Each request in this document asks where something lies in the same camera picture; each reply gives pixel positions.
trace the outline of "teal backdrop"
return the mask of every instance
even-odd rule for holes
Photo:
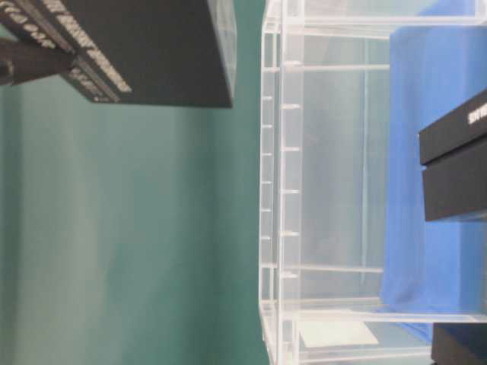
[[[257,312],[263,0],[232,110],[0,90],[0,363],[267,364]]]

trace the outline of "white paper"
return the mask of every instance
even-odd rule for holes
[[[357,321],[303,321],[300,332],[307,348],[379,344],[371,330]]]

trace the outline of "black stand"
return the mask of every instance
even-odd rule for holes
[[[21,84],[71,70],[74,55],[0,38],[0,84]]]

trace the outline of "blue fabric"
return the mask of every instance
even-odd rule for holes
[[[443,1],[425,14],[470,14]],[[404,27],[390,38],[390,148],[381,299],[396,312],[471,313],[482,301],[485,225],[425,223],[418,132],[487,88],[487,28]],[[431,326],[404,325],[431,340]]]

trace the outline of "black object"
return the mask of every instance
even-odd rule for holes
[[[229,4],[9,0],[0,1],[0,22],[24,43],[77,55],[62,76],[91,101],[229,107],[234,65],[226,67],[223,45],[236,36]]]
[[[487,217],[487,90],[419,133],[426,221]]]
[[[431,358],[438,365],[487,364],[487,324],[435,323]]]
[[[20,84],[70,71],[75,57],[0,38],[0,84]]]

